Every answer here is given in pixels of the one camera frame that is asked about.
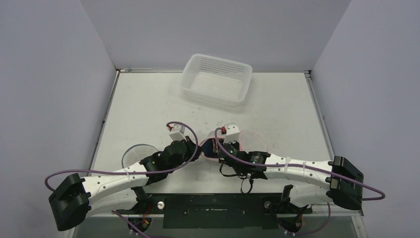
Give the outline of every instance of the wall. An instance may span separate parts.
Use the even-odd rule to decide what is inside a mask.
[[[81,0],[117,68],[183,69],[209,54],[312,69],[350,0]]]
[[[78,0],[0,0],[1,237],[58,235],[44,178],[89,167],[114,77]]]
[[[363,204],[372,238],[420,232],[419,9],[418,0],[353,0],[312,72],[335,154],[387,194]]]

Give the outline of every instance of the gray floor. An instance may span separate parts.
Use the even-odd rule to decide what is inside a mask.
[[[302,231],[318,228],[326,217],[304,217]],[[162,229],[162,218],[153,219],[147,234],[169,238],[280,238],[282,230],[245,229]],[[133,238],[127,224],[118,217],[88,218],[76,228],[73,238]],[[330,223],[320,232],[303,238],[356,238],[351,217],[331,217]]]

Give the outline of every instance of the white tabletop surface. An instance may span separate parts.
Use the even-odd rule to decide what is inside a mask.
[[[165,124],[191,126],[199,140],[234,122],[257,131],[270,153],[298,160],[329,160],[327,145],[303,73],[253,73],[248,94],[235,108],[185,96],[178,88],[181,73],[121,73],[92,169],[121,169],[121,157],[132,145],[146,143],[163,150],[171,143]],[[148,193],[239,193],[241,180],[225,178],[219,164],[199,158],[145,186]],[[233,172],[224,168],[225,173]],[[281,192],[295,181],[257,179],[252,192]]]

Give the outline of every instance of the white knob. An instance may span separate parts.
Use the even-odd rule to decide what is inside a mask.
[[[165,203],[164,202],[158,202],[157,203],[157,208],[159,208],[160,210],[162,210],[165,207]]]

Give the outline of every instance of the white basket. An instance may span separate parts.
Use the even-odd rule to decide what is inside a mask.
[[[179,87],[189,96],[235,107],[247,95],[251,74],[248,64],[196,54],[185,66]]]

